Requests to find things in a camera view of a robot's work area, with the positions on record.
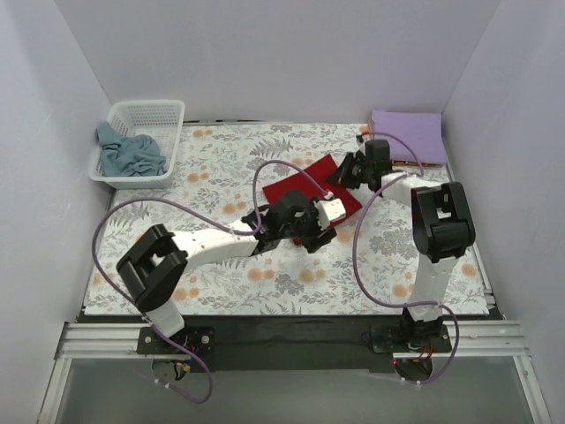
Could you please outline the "red t shirt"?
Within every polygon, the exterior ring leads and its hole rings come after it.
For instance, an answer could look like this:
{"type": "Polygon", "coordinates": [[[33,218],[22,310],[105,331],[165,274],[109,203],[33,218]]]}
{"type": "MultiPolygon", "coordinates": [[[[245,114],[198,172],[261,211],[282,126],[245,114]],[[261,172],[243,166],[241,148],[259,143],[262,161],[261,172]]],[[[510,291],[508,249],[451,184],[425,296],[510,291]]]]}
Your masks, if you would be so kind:
{"type": "MultiPolygon", "coordinates": [[[[340,199],[344,205],[346,211],[345,217],[332,223],[332,228],[343,223],[362,208],[361,203],[357,201],[345,188],[327,182],[328,177],[336,170],[337,165],[331,155],[325,155],[320,160],[313,162],[305,168],[305,172],[307,174],[313,177],[313,179],[326,191],[332,192],[333,195],[337,199],[340,199]]],[[[316,188],[315,184],[301,173],[295,173],[292,176],[281,179],[271,185],[265,185],[262,188],[262,191],[270,204],[276,203],[289,190],[298,190],[307,196],[309,200],[320,195],[320,191],[316,188]]]]}

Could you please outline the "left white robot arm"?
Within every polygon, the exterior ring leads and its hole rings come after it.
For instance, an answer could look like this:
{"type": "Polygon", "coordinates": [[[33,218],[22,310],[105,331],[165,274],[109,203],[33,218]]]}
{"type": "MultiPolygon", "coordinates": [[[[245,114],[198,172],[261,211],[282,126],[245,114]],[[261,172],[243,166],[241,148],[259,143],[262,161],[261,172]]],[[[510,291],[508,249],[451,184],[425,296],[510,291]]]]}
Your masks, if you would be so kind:
{"type": "Polygon", "coordinates": [[[120,259],[117,272],[159,345],[177,353],[186,347],[188,333],[172,296],[186,271],[264,254],[285,239],[297,239],[313,254],[332,241],[334,224],[345,216],[342,201],[332,193],[310,199],[290,190],[275,204],[261,205],[225,229],[174,232],[156,224],[120,259]]]}

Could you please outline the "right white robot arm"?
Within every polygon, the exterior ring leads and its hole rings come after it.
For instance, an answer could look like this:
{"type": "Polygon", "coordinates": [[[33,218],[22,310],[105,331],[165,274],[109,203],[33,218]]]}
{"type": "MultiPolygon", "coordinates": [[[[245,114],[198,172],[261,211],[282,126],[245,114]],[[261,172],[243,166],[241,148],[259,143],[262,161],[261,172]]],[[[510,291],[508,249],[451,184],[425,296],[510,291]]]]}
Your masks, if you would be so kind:
{"type": "Polygon", "coordinates": [[[419,172],[392,168],[389,140],[382,132],[360,133],[358,150],[348,153],[328,183],[348,189],[367,186],[374,198],[382,197],[410,207],[418,268],[409,300],[397,306],[399,322],[380,333],[390,345],[419,351],[441,336],[444,304],[451,273],[459,258],[476,239],[463,185],[432,183],[419,172]]]}

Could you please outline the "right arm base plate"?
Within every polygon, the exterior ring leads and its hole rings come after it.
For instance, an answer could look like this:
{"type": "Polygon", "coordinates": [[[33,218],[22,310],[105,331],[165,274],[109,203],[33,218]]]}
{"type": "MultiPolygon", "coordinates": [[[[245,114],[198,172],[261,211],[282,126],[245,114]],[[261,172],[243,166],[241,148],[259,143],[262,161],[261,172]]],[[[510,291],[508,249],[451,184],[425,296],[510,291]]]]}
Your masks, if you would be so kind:
{"type": "Polygon", "coordinates": [[[409,328],[400,322],[370,328],[370,346],[375,353],[405,352],[420,354],[432,349],[433,353],[449,353],[452,343],[447,327],[437,323],[417,324],[409,328]]]}

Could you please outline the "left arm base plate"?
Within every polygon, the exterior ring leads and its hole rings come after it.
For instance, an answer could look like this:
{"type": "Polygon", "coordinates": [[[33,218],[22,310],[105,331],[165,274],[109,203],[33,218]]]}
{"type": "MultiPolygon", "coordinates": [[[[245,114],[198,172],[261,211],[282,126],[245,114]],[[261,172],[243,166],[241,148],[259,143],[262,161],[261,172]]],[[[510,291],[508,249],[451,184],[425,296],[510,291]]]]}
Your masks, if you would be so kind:
{"type": "MultiPolygon", "coordinates": [[[[175,335],[169,336],[169,339],[190,352],[207,355],[215,348],[215,329],[213,327],[188,326],[175,335]]],[[[183,354],[180,349],[158,336],[151,327],[144,327],[140,330],[136,353],[143,355],[183,354]]]]}

